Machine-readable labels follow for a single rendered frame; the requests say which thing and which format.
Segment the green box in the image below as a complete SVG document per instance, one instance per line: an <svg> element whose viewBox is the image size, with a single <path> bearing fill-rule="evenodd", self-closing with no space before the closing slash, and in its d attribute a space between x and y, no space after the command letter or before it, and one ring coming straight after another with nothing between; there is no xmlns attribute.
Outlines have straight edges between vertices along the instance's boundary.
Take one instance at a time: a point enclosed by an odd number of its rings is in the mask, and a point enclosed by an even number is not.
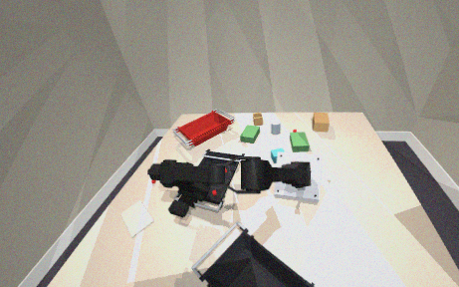
<svg viewBox="0 0 459 287"><path fill-rule="evenodd" d="M290 143L293 152L309 151L306 132L290 133Z"/></svg>
<svg viewBox="0 0 459 287"><path fill-rule="evenodd" d="M243 133L240 136L240 140L243 143L250 143L253 144L260 133L260 127L257 126L249 126L245 128Z"/></svg>

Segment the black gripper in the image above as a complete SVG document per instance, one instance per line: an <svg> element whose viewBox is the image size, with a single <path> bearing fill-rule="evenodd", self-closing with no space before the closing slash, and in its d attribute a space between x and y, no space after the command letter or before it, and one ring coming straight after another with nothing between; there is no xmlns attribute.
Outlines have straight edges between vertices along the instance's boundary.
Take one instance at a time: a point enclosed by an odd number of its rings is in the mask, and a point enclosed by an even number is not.
<svg viewBox="0 0 459 287"><path fill-rule="evenodd" d="M186 194L186 190L192 186L193 182L187 182L185 185L183 184L176 184L178 186L178 193L182 194L180 198L177 200L173 200L170 206L168 206L168 210L171 214L177 215L180 217L184 217L186 213L189 211L189 206L195 208L195 203L197 203L197 199L194 197L189 197Z"/></svg>

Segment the grey cylinder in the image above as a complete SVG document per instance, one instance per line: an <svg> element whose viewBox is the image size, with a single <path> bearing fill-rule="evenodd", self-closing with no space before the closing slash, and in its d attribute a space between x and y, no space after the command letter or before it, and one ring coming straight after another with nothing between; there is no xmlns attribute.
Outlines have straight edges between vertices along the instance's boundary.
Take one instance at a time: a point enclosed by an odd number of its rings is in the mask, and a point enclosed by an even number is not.
<svg viewBox="0 0 459 287"><path fill-rule="evenodd" d="M273 135L279 135L281 133L281 123L279 120L271 121L271 126Z"/></svg>

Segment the white flat rectangular panel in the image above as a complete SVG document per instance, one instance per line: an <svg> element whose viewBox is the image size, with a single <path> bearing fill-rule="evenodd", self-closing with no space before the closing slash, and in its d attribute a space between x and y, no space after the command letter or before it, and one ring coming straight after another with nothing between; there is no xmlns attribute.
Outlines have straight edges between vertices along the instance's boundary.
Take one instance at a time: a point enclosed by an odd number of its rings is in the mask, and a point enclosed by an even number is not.
<svg viewBox="0 0 459 287"><path fill-rule="evenodd" d="M138 233L143 231L147 225L154 221L141 201L133 204L129 209L122 212L120 215L132 238L134 238Z"/></svg>

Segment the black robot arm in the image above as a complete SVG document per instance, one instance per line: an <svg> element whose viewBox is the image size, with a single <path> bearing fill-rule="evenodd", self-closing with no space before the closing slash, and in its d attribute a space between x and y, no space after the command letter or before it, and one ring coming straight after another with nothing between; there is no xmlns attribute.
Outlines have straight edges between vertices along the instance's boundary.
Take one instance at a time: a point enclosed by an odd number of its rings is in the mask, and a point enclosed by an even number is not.
<svg viewBox="0 0 459 287"><path fill-rule="evenodd" d="M241 160L241 189L235 190L225 184L225 165ZM259 156L237 156L226 163L209 163L209 166L193 166L189 162L177 162L165 159L160 164L153 164L147 170L152 180L159 180L164 187L172 188L176 184L185 185L193 182L186 190L189 197L203 201L210 186L225 186L237 194L261 193L269 189L274 182L291 184L295 188L311 186L311 168L309 162L292 161L281 167L272 167L268 160Z"/></svg>

